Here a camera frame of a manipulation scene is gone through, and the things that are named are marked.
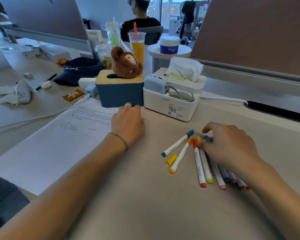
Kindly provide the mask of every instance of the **black pen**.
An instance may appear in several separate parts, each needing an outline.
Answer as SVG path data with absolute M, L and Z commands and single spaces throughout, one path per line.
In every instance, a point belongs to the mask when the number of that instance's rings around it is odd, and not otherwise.
M 52 77 L 50 77 L 47 81 L 51 81 L 53 78 L 56 77 L 56 75 L 58 75 L 57 73 L 54 74 Z

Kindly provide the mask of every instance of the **wall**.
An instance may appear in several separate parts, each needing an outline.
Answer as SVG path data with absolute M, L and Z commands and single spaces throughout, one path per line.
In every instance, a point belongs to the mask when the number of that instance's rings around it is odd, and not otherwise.
M 89 19 L 91 29 L 101 29 L 105 27 L 106 22 L 124 21 L 134 19 L 135 16 L 126 0 L 76 0 L 81 16 Z M 107 32 L 102 30 L 102 36 L 107 37 Z

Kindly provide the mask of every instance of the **red marker cap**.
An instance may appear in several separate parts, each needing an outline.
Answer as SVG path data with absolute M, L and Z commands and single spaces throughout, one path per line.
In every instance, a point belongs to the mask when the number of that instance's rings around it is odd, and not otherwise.
M 198 148 L 198 140 L 196 138 L 193 138 L 192 144 L 194 149 Z

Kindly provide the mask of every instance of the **gray chair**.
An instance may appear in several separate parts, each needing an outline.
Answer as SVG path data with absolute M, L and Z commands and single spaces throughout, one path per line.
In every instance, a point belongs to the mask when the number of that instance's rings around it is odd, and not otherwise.
M 163 31 L 164 31 L 163 26 L 138 28 L 138 32 L 146 33 L 145 40 L 144 40 L 145 45 L 156 44 L 159 41 Z

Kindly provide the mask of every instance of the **red straw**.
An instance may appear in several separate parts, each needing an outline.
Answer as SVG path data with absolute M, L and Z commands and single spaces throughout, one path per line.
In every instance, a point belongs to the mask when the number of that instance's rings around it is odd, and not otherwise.
M 133 22 L 134 33 L 136 34 L 136 42 L 138 43 L 138 31 L 137 31 L 137 23 Z

